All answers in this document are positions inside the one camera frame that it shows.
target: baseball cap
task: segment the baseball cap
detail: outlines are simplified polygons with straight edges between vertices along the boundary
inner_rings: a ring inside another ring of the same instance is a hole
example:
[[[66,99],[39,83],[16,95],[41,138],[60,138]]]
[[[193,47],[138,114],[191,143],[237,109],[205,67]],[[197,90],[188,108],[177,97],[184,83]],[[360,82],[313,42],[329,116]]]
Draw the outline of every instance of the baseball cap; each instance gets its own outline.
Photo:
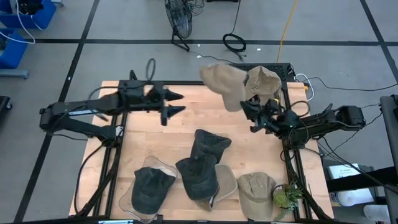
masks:
[[[259,95],[260,104],[264,105],[268,99],[278,98],[282,83],[279,76],[263,66],[257,66],[249,72],[249,79],[246,83],[245,100],[250,100],[254,95]]]
[[[242,175],[238,179],[239,203],[243,214],[256,221],[269,221],[272,216],[274,179],[263,172]]]
[[[182,159],[175,164],[181,173],[182,183],[190,199],[204,200],[216,194],[218,188],[216,163],[214,155],[203,154]]]
[[[212,154],[216,157],[217,163],[219,163],[224,150],[229,147],[231,143],[232,141],[229,138],[197,129],[195,131],[195,141],[192,145],[191,157],[200,156],[204,153]]]
[[[215,165],[215,169],[218,182],[218,190],[216,195],[206,200],[195,201],[200,208],[208,212],[213,209],[216,202],[227,198],[233,194],[236,189],[238,189],[238,183],[236,182],[235,176],[229,166],[217,164]]]
[[[136,179],[131,194],[132,207],[142,214],[156,214],[175,177],[151,167],[143,167],[134,174]]]
[[[221,94],[225,109],[236,112],[242,109],[246,72],[230,65],[217,63],[200,68],[200,78],[213,92]]]

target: gray floor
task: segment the gray floor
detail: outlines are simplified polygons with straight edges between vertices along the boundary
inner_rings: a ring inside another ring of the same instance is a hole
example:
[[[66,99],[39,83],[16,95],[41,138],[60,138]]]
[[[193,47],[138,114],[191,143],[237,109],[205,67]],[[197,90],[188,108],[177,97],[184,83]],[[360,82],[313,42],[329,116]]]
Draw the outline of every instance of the gray floor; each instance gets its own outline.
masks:
[[[80,39],[94,0],[63,0],[49,28],[34,30],[39,39]],[[398,1],[366,0],[385,41],[398,42]],[[236,34],[246,40],[279,40],[294,0],[243,1]],[[193,18],[192,40],[220,40],[230,32],[237,4],[213,2],[203,14]],[[171,28],[161,0],[100,0],[87,39],[164,40]],[[300,0],[286,40],[377,41],[359,0]],[[190,45],[205,55],[238,62],[222,44]],[[30,71],[28,80],[2,78],[0,94],[12,98],[14,108],[2,124],[0,142],[0,223],[12,222],[24,194],[45,134],[39,129],[39,109],[58,100],[70,69],[75,44],[36,44],[28,46],[20,68]],[[398,47],[388,47],[398,60]],[[245,62],[275,62],[277,45],[248,45]],[[156,80],[199,80],[200,65],[215,63],[197,58],[171,44],[85,44],[75,70],[67,101],[85,99],[103,80],[128,77],[134,69],[144,78],[149,58],[157,61]],[[327,85],[346,88],[380,88],[396,83],[380,46],[285,45],[282,62],[294,65],[296,73],[320,77]],[[366,106],[398,88],[377,92],[329,90],[314,80],[315,97],[311,112],[329,103]],[[364,109],[371,121],[378,107]],[[352,133],[329,134],[332,147]],[[53,138],[34,189],[24,221],[63,218],[68,215],[85,142]],[[392,165],[384,122],[377,119],[337,150],[350,162],[375,168]]]

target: blue bin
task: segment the blue bin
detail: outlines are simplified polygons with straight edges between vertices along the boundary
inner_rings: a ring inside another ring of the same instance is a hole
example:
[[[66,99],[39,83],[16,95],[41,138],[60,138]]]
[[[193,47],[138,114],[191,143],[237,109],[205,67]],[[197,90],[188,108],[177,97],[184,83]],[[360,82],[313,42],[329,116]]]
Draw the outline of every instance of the blue bin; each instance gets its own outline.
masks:
[[[8,35],[9,37],[26,41],[23,37],[21,37],[15,29],[0,29],[4,35]],[[22,56],[25,53],[27,43],[20,43],[10,39],[7,39],[0,35],[0,38],[3,40],[7,40],[6,48],[3,50],[0,55],[0,68],[17,68],[19,62],[21,62]]]
[[[21,21],[26,29],[38,29],[36,24],[41,28],[45,29],[49,26],[52,16],[55,13],[55,5],[51,0],[34,0],[41,2],[43,4],[43,9],[38,10],[36,14],[22,15]],[[0,22],[2,22],[8,28],[22,28],[19,22],[18,16],[16,14],[4,14],[0,15]]]

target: small plant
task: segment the small plant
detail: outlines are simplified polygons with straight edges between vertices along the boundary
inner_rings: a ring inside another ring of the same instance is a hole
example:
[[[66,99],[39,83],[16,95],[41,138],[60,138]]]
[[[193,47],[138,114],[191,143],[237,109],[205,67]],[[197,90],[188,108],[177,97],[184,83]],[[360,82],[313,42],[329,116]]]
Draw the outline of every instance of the small plant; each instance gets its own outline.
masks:
[[[299,205],[299,199],[303,197],[301,189],[295,187],[295,182],[276,186],[272,196],[274,203],[278,207],[284,209],[283,212],[275,218],[276,222],[293,212],[294,208]]]

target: wooden table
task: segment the wooden table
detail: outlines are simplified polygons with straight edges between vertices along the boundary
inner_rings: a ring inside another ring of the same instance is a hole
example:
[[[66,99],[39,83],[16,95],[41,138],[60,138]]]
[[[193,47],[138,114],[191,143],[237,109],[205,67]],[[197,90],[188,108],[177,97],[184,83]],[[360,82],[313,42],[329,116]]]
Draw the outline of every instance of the wooden table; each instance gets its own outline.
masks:
[[[117,85],[118,81],[103,82],[103,86]],[[194,140],[193,134],[196,129],[204,129],[232,139],[232,144],[225,150],[220,164],[229,165],[236,178],[250,172],[261,171],[273,177],[277,184],[287,183],[285,162],[279,158],[282,141],[274,135],[264,134],[265,131],[251,133],[249,130],[251,122],[246,119],[243,111],[227,112],[221,95],[211,92],[206,86],[171,85],[169,88],[185,96],[184,99],[173,101],[172,104],[175,106],[184,105],[187,108],[173,116],[167,126],[160,125],[160,115],[155,112],[131,113],[127,117],[111,218],[132,219],[132,216],[120,209],[119,199],[129,188],[134,179],[134,171],[142,167],[144,159],[147,156],[156,156],[162,162],[175,166],[177,161],[190,156]],[[288,88],[291,103],[306,100],[302,83],[288,83]],[[100,96],[113,91],[115,90],[103,89]],[[307,106],[301,103],[295,105],[293,109],[297,114],[304,114]],[[102,126],[107,123],[95,116],[93,124]],[[100,142],[97,139],[89,139],[84,158],[99,144]],[[318,151],[317,142],[314,140],[309,141],[306,147]],[[320,157],[309,151],[302,150],[300,153],[307,186],[309,185],[308,190],[324,212],[333,217]],[[98,186],[103,156],[104,151],[98,152],[86,163],[83,169],[78,193],[79,209],[92,196]],[[104,192],[106,193],[103,194],[100,214],[104,213],[108,191],[105,190]],[[178,176],[159,214],[164,216],[164,220],[245,221],[247,218],[241,211],[238,199],[238,191],[236,191],[227,199],[217,203],[212,212],[206,212],[199,209],[188,198],[182,180]],[[273,217],[276,217],[279,213],[280,209],[274,207]],[[74,214],[73,206],[70,209],[70,214]],[[300,214],[301,217],[304,217],[302,206],[300,207]],[[294,218],[293,215],[288,215],[283,220],[293,221]]]

